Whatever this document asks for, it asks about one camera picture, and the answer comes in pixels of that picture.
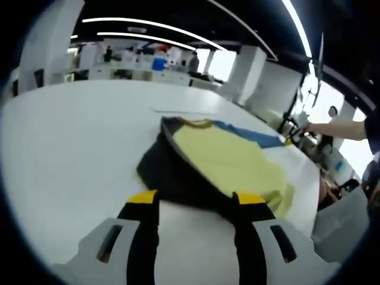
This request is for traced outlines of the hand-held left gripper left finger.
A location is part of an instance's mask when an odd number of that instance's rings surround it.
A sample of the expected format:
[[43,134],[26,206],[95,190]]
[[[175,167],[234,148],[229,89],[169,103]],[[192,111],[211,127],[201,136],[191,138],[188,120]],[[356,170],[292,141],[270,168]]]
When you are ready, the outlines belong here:
[[159,197],[155,190],[128,199],[83,237],[66,264],[68,284],[154,284],[159,245]]

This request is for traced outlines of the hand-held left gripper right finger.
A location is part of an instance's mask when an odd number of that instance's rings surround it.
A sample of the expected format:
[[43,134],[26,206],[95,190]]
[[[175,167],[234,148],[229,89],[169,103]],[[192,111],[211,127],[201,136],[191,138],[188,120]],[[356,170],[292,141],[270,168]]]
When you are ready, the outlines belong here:
[[233,225],[240,284],[325,284],[330,265],[311,238],[274,217],[259,195],[235,192]]

